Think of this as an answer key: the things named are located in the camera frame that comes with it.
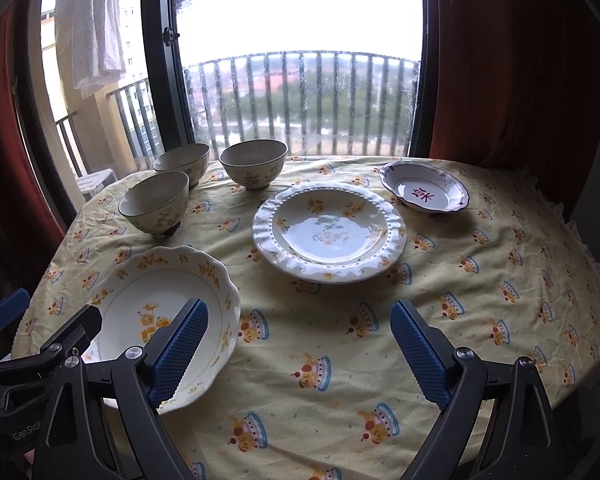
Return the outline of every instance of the brown curtain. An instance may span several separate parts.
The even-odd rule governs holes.
[[[569,215],[600,140],[600,23],[584,0],[439,0],[430,156],[529,166]]]
[[[13,4],[0,18],[0,225],[26,281],[37,282],[62,242],[23,144],[14,102],[8,49]]]

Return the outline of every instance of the printed cartoon tablecloth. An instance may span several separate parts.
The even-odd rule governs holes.
[[[212,162],[190,192],[182,227],[161,240],[117,211],[123,193],[153,172],[107,187],[58,249],[13,355],[37,352],[116,264],[156,245],[190,244],[227,266],[242,301],[227,366],[200,400],[163,417],[196,478],[400,478],[439,413],[390,331],[389,308],[401,298],[485,360],[531,357],[557,404],[600,356],[600,279],[579,242],[513,174],[432,161],[470,193],[463,211],[432,216],[382,188],[378,168],[389,161],[293,156],[259,191]],[[254,212],[280,190],[315,180],[369,187],[397,205],[408,244],[396,265],[364,282],[318,285],[264,260],[251,239]],[[119,416],[108,411],[120,435]],[[477,453],[489,413],[480,410],[465,458]]]

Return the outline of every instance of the metal bolt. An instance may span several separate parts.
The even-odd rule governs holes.
[[[533,368],[535,366],[533,359],[526,356],[522,356],[518,361],[520,362],[520,365],[525,368]]]
[[[456,350],[456,355],[462,359],[462,361],[470,361],[474,358],[474,351],[466,346],[461,346],[458,350]]]
[[[127,348],[125,352],[125,357],[127,359],[138,359],[142,355],[142,349],[139,346],[132,346],[131,348]]]
[[[73,368],[79,362],[80,362],[80,358],[76,357],[75,355],[72,355],[71,357],[68,357],[67,359],[65,359],[64,366],[66,366],[67,368]]]

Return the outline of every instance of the scalloped plate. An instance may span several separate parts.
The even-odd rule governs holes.
[[[339,182],[298,184],[267,200],[253,240],[280,270],[317,283],[372,278],[400,257],[404,221],[378,194]]]
[[[456,177],[435,166],[402,160],[385,164],[382,185],[418,211],[453,213],[469,205],[469,192]]]
[[[116,266],[94,286],[91,304],[102,313],[102,330],[82,354],[85,362],[116,359],[130,346],[144,346],[169,324],[189,298],[200,298],[208,327],[176,393],[159,413],[202,396],[234,351],[240,327],[240,297],[218,260],[189,246],[156,247]],[[116,408],[114,399],[105,403]]]

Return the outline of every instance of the white cloth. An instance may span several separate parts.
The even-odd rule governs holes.
[[[86,98],[125,75],[120,0],[75,0],[72,33],[74,88]]]

